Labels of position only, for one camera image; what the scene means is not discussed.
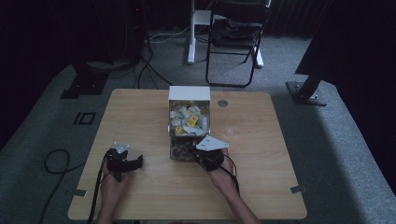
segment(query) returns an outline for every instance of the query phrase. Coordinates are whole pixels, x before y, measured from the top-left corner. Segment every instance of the dark curtain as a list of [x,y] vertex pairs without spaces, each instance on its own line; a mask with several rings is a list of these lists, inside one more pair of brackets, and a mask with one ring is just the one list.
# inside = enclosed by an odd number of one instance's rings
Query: dark curtain
[[394,192],[395,40],[394,1],[334,0],[296,71],[336,86]]

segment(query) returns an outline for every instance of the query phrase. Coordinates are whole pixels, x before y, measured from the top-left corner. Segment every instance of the small circle sticker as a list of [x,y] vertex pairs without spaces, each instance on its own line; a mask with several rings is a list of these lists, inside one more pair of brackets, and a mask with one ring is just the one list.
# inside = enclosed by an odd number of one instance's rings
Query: small circle sticker
[[220,107],[226,107],[228,105],[228,102],[226,100],[219,100],[218,105]]

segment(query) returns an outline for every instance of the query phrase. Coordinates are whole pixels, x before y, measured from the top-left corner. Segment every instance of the gray carpet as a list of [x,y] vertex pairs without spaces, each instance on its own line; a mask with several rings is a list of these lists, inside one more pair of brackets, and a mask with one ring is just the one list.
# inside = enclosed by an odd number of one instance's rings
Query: gray carpet
[[[294,75],[294,71],[308,45],[309,40],[299,38],[266,37],[261,47],[264,67],[255,71],[250,86],[244,89],[213,87],[211,90],[267,91],[271,94],[299,184],[307,188],[303,196],[308,216],[299,220],[300,223],[396,223],[395,195],[336,88],[326,82],[320,83],[318,89],[327,106],[295,105],[290,97],[285,83],[305,81],[306,76]],[[151,46],[154,55],[150,64],[161,76],[174,85],[206,85],[205,43],[197,41],[193,65],[187,64],[186,38],[172,38]],[[147,50],[143,51],[148,60]],[[221,70],[216,65],[221,62],[214,61],[213,74],[231,71],[248,76],[248,69],[242,65]],[[106,67],[101,63],[92,64]],[[114,72],[101,95],[81,95],[75,100],[60,99],[75,76],[71,66],[52,80],[0,153],[0,223],[39,222],[46,201],[61,177],[46,172],[46,155],[53,149],[63,148],[70,153],[69,168],[83,163],[111,92],[117,88],[136,88],[135,81],[142,68],[143,63],[140,63],[135,70]],[[145,70],[140,88],[156,89],[156,85],[159,89],[169,88],[154,71]],[[95,113],[93,123],[75,123],[78,113]],[[60,153],[49,159],[52,170],[61,171],[65,164],[65,156]],[[83,223],[67,217],[81,173],[82,168],[78,168],[64,176],[49,204],[44,223]],[[263,223],[277,223],[277,220],[264,220]],[[294,220],[281,223],[294,223]]]

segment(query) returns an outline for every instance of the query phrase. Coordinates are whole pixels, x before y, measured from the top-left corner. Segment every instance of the wooden table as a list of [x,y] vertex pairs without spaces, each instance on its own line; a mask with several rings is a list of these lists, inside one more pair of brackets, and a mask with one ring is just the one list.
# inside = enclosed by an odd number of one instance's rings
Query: wooden table
[[[129,144],[131,160],[144,156],[130,190],[117,210],[118,219],[233,219],[222,195],[195,162],[170,160],[168,92],[114,90],[108,102],[68,215],[88,219],[97,172],[106,151],[118,141]],[[228,106],[220,107],[219,100]],[[266,92],[212,91],[211,135],[230,144],[241,196],[259,219],[306,216],[290,156]],[[96,214],[100,207],[100,196]]]

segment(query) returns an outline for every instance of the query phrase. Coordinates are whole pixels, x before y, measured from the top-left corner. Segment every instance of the hand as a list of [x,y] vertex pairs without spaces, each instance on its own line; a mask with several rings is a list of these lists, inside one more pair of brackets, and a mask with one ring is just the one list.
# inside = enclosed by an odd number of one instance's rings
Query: hand
[[[225,156],[228,156],[228,148],[224,148],[221,151]],[[233,164],[229,158],[224,158],[224,162],[221,166],[233,174]],[[225,173],[221,169],[208,172],[207,174],[209,175],[213,185],[224,195],[227,204],[230,206],[236,219],[244,224],[260,224],[259,219],[236,191],[234,182],[229,174]]]
[[[228,148],[223,148],[221,152],[225,155],[224,157],[224,162],[221,164],[221,166],[226,169],[228,172],[233,174],[233,164],[231,161],[227,158],[228,156]],[[230,175],[225,173],[221,169],[217,169],[211,172],[207,173],[210,177],[210,180],[212,181],[213,185],[222,193],[226,193],[230,190],[234,190],[234,182],[231,179]]]
[[133,172],[129,172],[119,182],[113,174],[110,174],[105,161],[101,184],[102,205],[96,220],[97,224],[112,223],[114,211],[124,197],[132,176]]

